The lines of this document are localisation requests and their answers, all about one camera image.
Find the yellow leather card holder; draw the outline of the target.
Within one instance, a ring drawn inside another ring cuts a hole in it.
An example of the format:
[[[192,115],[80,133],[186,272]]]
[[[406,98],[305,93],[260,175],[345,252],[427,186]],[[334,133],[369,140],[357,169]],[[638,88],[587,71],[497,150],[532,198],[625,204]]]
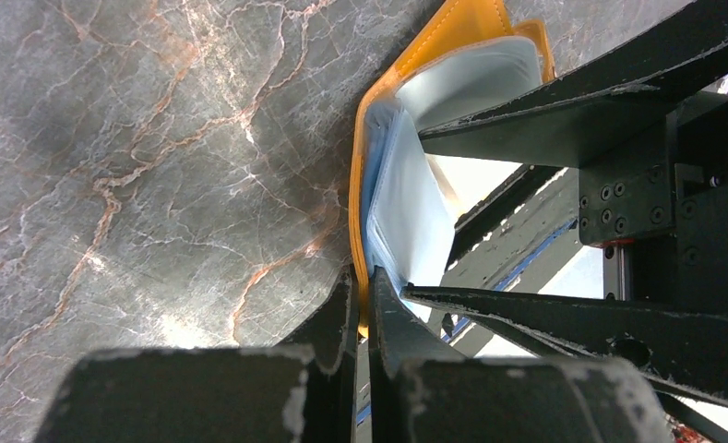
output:
[[[359,302],[375,271],[396,290],[436,286],[455,235],[420,131],[495,107],[555,77],[539,19],[512,24],[501,1],[447,1],[361,99],[349,180]]]

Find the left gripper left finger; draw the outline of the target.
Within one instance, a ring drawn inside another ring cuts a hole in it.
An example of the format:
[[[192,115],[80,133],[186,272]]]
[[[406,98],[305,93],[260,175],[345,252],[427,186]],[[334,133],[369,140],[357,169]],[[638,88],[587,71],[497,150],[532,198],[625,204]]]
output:
[[[40,442],[351,442],[358,301],[350,268],[279,343],[122,348],[68,372]]]

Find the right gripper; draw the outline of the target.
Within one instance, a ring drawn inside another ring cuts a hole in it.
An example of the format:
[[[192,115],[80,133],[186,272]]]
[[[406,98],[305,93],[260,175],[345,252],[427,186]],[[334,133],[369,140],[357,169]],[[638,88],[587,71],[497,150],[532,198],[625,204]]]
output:
[[[625,358],[728,407],[728,93],[716,89],[727,73],[728,1],[693,1],[536,90],[421,131],[429,154],[579,167],[579,237],[603,250],[609,300],[413,285],[404,296]]]

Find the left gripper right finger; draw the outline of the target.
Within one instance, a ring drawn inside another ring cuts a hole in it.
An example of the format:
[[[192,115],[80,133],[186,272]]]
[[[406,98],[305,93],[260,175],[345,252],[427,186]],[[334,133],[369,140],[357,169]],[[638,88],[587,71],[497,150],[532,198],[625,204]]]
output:
[[[622,359],[468,358],[376,268],[369,280],[376,442],[668,442],[654,391]]]

